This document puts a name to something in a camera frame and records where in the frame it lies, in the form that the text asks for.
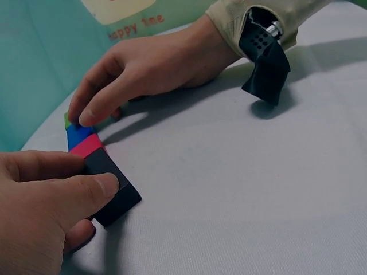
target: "hand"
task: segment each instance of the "hand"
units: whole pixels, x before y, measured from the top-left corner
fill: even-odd
[[[121,41],[82,79],[69,120],[93,126],[128,100],[202,85],[238,59],[206,15],[176,33]]]
[[[73,176],[83,163],[68,153],[0,153],[0,274],[59,274],[63,254],[93,236],[87,218],[112,199],[118,181]]]

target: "beige sleeve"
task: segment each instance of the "beige sleeve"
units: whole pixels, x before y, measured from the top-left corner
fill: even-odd
[[[245,54],[239,47],[241,33],[248,10],[260,7],[270,11],[279,21],[283,35],[280,39],[284,50],[296,44],[298,27],[318,10],[333,0],[218,0],[206,14],[229,46],[239,55]]]

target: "black clip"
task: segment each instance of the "black clip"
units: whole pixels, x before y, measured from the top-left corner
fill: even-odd
[[[289,61],[277,39],[248,17],[240,48],[255,63],[251,77],[242,90],[277,106],[280,92],[291,71]]]

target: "white tablecloth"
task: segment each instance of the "white tablecloth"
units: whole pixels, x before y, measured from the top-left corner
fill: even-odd
[[[216,81],[133,103],[100,132],[143,202],[65,274],[367,274],[367,12],[336,2],[301,28],[280,106]],[[67,150],[70,97],[24,149]]]

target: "blue block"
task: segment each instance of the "blue block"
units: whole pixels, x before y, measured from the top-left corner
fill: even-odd
[[[70,125],[67,128],[68,136],[68,149],[69,152],[72,148],[81,143],[84,139],[95,133],[93,127],[82,127],[77,125]]]

